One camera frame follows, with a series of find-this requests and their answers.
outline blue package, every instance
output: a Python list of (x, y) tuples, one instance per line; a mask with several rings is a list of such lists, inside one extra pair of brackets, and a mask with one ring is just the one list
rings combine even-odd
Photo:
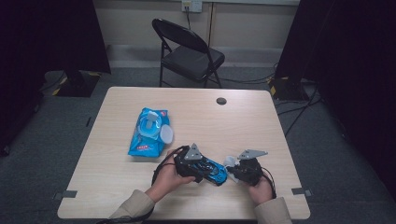
[(165, 145), (161, 128), (170, 125), (167, 110), (143, 108), (137, 119), (128, 155), (159, 157)]

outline chair backrest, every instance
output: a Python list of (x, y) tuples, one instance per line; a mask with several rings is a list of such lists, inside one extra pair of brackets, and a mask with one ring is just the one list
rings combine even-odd
[(166, 38), (189, 49), (195, 49), (202, 53), (209, 52), (206, 42), (195, 32), (183, 26), (163, 19), (154, 19), (152, 27), (164, 43), (166, 43), (164, 40)]

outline person's left hand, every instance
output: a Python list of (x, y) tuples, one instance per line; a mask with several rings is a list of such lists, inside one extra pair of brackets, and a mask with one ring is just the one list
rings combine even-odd
[[(169, 155), (172, 152), (173, 150), (169, 150), (166, 155)], [(163, 166), (158, 173), (154, 184), (151, 188), (146, 190), (146, 194), (155, 203), (162, 199), (166, 194), (177, 189), (179, 186), (189, 184), (191, 181), (195, 180), (194, 176), (182, 177), (177, 174), (173, 156), (171, 156), (164, 164), (166, 163), (169, 164)]]

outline sleeve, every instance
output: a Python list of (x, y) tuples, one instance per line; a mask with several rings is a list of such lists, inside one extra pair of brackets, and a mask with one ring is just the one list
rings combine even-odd
[(155, 203), (141, 190), (134, 190), (131, 197), (121, 204), (110, 218), (139, 217), (147, 214)]
[(276, 198), (254, 208), (259, 224), (291, 224), (291, 218), (284, 198)]

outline chair seat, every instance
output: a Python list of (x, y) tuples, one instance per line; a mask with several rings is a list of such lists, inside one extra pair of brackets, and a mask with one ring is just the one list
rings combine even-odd
[[(224, 63), (224, 54), (211, 48), (209, 48), (209, 51), (215, 69), (219, 68)], [(207, 55), (183, 46), (163, 57), (162, 64), (167, 69), (196, 82), (203, 82), (210, 75), (207, 71), (209, 65)]]

